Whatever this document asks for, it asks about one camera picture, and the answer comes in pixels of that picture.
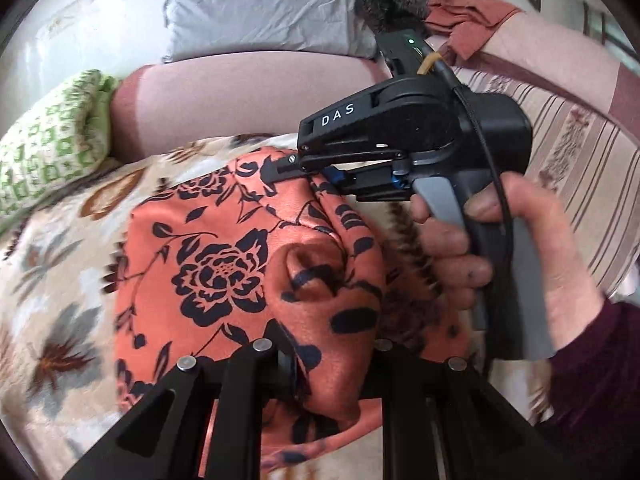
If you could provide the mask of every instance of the green and white towel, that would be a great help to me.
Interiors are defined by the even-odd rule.
[[[85,70],[0,139],[0,234],[40,200],[98,168],[110,150],[109,104],[117,84]]]

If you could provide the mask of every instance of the wrinkled gray fabric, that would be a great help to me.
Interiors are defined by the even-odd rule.
[[[167,0],[165,62],[253,50],[374,57],[356,0]]]

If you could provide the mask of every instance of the dark purple sleeve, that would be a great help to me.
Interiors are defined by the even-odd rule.
[[[549,424],[562,447],[605,478],[606,468],[628,467],[628,457],[640,456],[640,308],[606,300],[551,364]]]

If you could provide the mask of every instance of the orange cloth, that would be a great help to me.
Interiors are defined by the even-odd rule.
[[[495,31],[521,9],[502,0],[429,0],[424,20],[434,33],[449,37],[440,49],[452,50],[465,61],[489,41]]]
[[[421,357],[468,338],[393,244],[321,175],[264,184],[291,152],[263,148],[155,195],[131,214],[116,298],[118,399],[127,409],[183,355],[229,357],[277,319],[305,373],[300,404],[264,409],[262,467],[301,462],[378,427],[358,397],[373,341]]]

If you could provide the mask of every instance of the metal screw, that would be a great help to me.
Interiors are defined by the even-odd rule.
[[[257,352],[266,352],[269,348],[273,346],[271,339],[267,339],[265,337],[261,337],[260,339],[256,339],[254,341],[254,350]]]
[[[186,372],[196,365],[196,358],[192,355],[185,355],[178,359],[178,370]]]
[[[394,344],[389,339],[376,339],[373,342],[373,348],[381,352],[388,352],[394,347]]]
[[[452,357],[447,361],[447,364],[454,372],[466,370],[466,361],[462,357]]]

